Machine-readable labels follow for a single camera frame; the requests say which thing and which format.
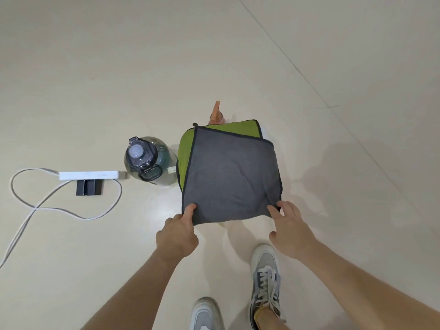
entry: orange nozzle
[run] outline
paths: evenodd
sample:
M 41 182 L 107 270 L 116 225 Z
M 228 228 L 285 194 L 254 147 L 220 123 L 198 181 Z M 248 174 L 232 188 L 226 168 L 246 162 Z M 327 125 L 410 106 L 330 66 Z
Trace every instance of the orange nozzle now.
M 226 120 L 223 118 L 223 114 L 220 112 L 219 107 L 220 101 L 217 101 L 212 110 L 211 119 L 209 120 L 208 125 L 226 124 Z

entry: person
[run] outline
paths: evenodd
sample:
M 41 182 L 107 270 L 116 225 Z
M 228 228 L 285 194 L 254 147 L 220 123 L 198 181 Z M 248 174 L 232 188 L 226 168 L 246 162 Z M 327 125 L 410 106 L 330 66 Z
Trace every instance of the person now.
M 340 257 L 319 242 L 289 201 L 277 203 L 284 215 L 268 206 L 276 231 L 273 246 L 307 266 L 330 290 L 360 329 L 440 329 L 440 313 Z M 168 281 L 179 262 L 198 245 L 190 204 L 183 215 L 165 221 L 157 248 L 133 277 L 84 325 L 83 330 L 151 330 Z M 275 250 L 259 245 L 251 259 L 253 290 L 250 323 L 254 330 L 288 330 L 279 306 L 279 273 Z M 189 330 L 224 330 L 212 298 L 194 306 Z

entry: white cable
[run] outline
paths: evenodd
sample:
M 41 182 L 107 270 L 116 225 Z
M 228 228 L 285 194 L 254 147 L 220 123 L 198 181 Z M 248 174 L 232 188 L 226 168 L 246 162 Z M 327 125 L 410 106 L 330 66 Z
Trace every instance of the white cable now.
M 26 217 L 25 221 L 22 223 L 22 225 L 20 226 L 19 230 L 17 231 L 17 233 L 15 234 L 14 238 L 12 239 L 12 241 L 9 243 L 8 248 L 6 249 L 6 253 L 3 257 L 3 260 L 0 262 L 0 268 L 2 268 L 2 266 L 6 263 L 6 260 L 8 259 L 8 257 L 10 256 L 10 254 L 12 253 L 12 250 L 14 250 L 17 242 L 19 241 L 20 237 L 22 236 L 27 224 L 29 223 L 30 218 L 32 217 L 32 215 L 36 212 L 36 211 L 57 211 L 57 212 L 63 212 L 65 214 L 68 214 L 70 216 L 73 216 L 75 219 L 80 219 L 80 220 L 96 220 L 99 219 L 103 216 L 105 216 L 108 212 L 110 212 L 118 203 L 119 199 L 121 198 L 122 195 L 122 185 L 121 183 L 119 183 L 116 179 L 113 179 L 114 182 L 116 182 L 116 184 L 118 185 L 119 188 L 119 194 L 116 197 L 116 200 L 113 202 L 113 204 L 110 206 L 110 208 L 105 211 L 104 213 L 98 215 L 98 216 L 94 216 L 93 218 L 83 218 L 82 216 L 79 216 L 73 212 L 70 212 L 66 209 L 58 209 L 56 207 L 40 207 L 47 199 L 49 199 L 52 194 L 54 194 L 56 191 L 58 191 L 60 188 L 62 188 L 63 186 L 65 186 L 66 184 L 69 184 L 70 182 L 72 182 L 71 180 L 68 180 L 64 183 L 61 183 L 60 185 L 58 185 L 56 188 L 54 188 L 51 192 L 49 192 L 49 194 L 44 197 L 42 199 L 42 201 L 40 201 L 36 206 L 33 206 L 31 204 L 29 204 L 28 202 L 24 201 L 23 199 L 21 199 L 18 194 L 15 193 L 14 190 L 14 179 L 15 177 L 17 177 L 19 174 L 21 174 L 22 172 L 28 171 L 28 170 L 40 170 L 43 172 L 47 172 L 48 174 L 51 175 L 55 175 L 58 176 L 59 173 L 55 170 L 50 170 L 50 169 L 45 169 L 45 168 L 26 168 L 26 169 L 22 169 L 20 171 L 18 171 L 14 176 L 11 177 L 11 180 L 9 182 L 9 189 L 11 190 L 12 195 L 22 204 L 26 205 L 27 207 L 31 208 L 32 211 L 30 211 L 29 215 Z

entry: shoe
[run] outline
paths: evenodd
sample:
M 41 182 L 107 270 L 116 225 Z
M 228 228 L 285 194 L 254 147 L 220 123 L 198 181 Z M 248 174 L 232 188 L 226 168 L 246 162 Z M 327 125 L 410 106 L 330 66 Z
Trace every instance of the shoe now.
M 250 323 L 254 330 L 258 330 L 253 317 L 259 308 L 268 307 L 281 318 L 279 307 L 281 277 L 275 250 L 268 244 L 258 245 L 253 252 L 250 268 L 253 277 Z
M 189 330 L 224 330 L 220 309 L 214 299 L 202 297 L 196 301 Z

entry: gray cloth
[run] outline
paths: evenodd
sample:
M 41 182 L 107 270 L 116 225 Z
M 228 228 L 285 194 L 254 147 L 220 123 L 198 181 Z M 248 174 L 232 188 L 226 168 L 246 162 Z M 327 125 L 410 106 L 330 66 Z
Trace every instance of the gray cloth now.
M 283 191 L 270 141 L 206 127 L 195 128 L 185 179 L 182 210 L 197 205 L 194 225 L 269 216 Z

